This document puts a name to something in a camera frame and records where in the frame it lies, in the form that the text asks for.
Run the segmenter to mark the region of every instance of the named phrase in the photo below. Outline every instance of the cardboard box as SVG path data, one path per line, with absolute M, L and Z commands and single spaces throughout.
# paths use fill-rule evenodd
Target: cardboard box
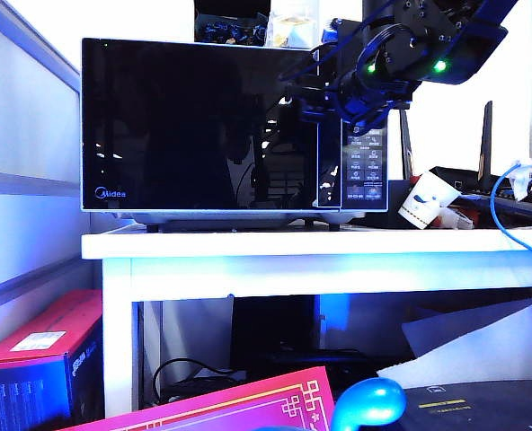
M 69 431 L 252 431 L 289 426 L 329 431 L 333 398 L 323 367 L 71 427 Z
M 64 295 L 0 342 L 0 431 L 104 418 L 103 394 L 101 291 Z

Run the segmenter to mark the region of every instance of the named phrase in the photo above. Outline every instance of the blue mouse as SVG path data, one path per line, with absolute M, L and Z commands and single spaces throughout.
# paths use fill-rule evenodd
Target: blue mouse
M 348 388 L 336 402 L 331 431 L 358 431 L 398 420 L 406 408 L 402 387 L 383 377 L 363 380 Z M 295 427 L 262 427 L 255 431 L 305 431 Z

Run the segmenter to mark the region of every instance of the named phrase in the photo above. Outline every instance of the white shelf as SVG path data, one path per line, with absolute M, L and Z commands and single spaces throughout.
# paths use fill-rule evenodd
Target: white shelf
M 532 246 L 532 228 L 512 231 Z M 84 259 L 218 256 L 303 256 L 338 254 L 468 253 L 523 251 L 496 230 L 377 230 L 342 227 L 339 232 L 302 226 L 268 232 L 146 233 L 132 224 L 84 235 Z
M 515 231 L 532 245 L 532 229 Z M 390 231 L 299 224 L 270 232 L 84 235 L 102 259 L 106 414 L 137 408 L 137 303 L 196 298 L 532 286 L 532 253 L 497 230 Z

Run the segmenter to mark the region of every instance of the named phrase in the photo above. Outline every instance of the paper cup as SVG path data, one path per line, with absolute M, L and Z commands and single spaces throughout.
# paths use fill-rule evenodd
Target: paper cup
M 414 226 L 424 229 L 438 216 L 442 207 L 447 207 L 458 196 L 459 191 L 426 171 L 403 202 L 398 214 Z

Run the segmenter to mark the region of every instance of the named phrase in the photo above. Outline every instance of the black microwave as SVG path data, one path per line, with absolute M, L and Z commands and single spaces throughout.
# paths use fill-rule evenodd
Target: black microwave
M 82 209 L 151 226 L 387 210 L 386 131 L 285 97 L 301 49 L 84 39 Z

